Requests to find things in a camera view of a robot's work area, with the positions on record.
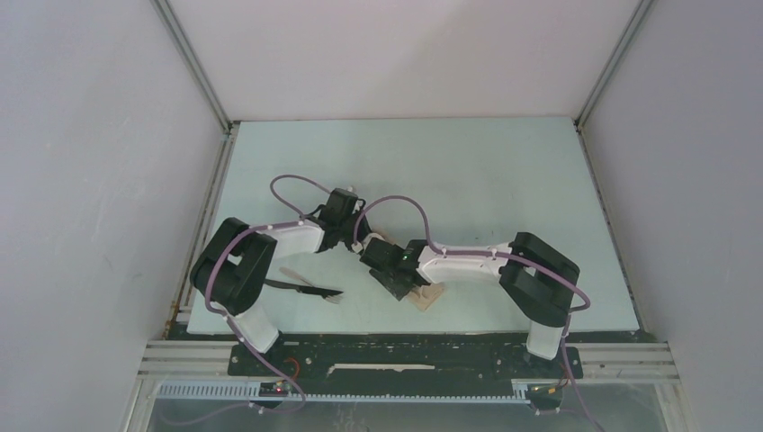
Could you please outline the black knife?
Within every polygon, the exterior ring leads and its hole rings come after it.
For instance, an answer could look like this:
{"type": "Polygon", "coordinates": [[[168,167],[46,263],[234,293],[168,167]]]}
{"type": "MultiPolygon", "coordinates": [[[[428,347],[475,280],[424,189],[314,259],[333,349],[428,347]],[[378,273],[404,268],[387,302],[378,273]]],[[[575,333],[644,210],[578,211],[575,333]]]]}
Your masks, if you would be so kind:
{"type": "Polygon", "coordinates": [[[296,283],[286,283],[286,282],[276,281],[272,279],[265,279],[265,285],[272,288],[276,288],[276,289],[292,290],[297,293],[319,296],[323,299],[340,296],[344,293],[343,291],[339,291],[339,290],[320,288],[320,287],[315,287],[311,285],[303,285],[303,284],[296,284],[296,283]]]}

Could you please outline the beige cloth napkin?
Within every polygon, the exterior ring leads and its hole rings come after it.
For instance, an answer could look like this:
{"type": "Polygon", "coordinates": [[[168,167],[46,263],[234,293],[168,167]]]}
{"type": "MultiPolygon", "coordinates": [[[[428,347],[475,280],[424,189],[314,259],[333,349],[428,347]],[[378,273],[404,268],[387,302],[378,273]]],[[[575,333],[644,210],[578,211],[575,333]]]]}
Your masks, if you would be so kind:
{"type": "Polygon", "coordinates": [[[443,293],[444,286],[441,283],[429,282],[429,285],[415,288],[402,300],[408,300],[420,311],[426,311],[443,293]]]}

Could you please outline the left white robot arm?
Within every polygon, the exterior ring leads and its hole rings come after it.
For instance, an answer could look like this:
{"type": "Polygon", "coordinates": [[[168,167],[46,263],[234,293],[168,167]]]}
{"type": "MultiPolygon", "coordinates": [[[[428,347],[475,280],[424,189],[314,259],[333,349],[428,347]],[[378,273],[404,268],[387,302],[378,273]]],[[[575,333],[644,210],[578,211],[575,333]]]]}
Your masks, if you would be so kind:
{"type": "Polygon", "coordinates": [[[261,374],[275,374],[284,363],[276,345],[281,335],[258,300],[274,260],[317,254],[353,245],[353,229],[370,234],[360,215],[365,200],[336,188],[326,203],[297,221],[254,227],[235,217],[224,220],[192,266],[188,280],[203,295],[207,310],[220,315],[239,341],[252,347],[249,362],[261,374]]]}

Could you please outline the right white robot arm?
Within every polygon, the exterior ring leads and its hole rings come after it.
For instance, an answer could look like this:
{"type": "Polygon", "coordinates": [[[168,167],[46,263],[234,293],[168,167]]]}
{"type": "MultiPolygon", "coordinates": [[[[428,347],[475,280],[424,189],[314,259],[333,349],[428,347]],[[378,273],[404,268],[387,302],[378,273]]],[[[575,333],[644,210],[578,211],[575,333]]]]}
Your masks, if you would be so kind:
{"type": "Polygon", "coordinates": [[[466,248],[425,239],[400,247],[372,234],[351,249],[399,300],[432,284],[471,281],[499,286],[530,320],[523,353],[526,370],[545,376],[558,366],[572,298],[582,295],[576,286],[580,268],[534,234],[519,232],[506,244],[466,248]]]}

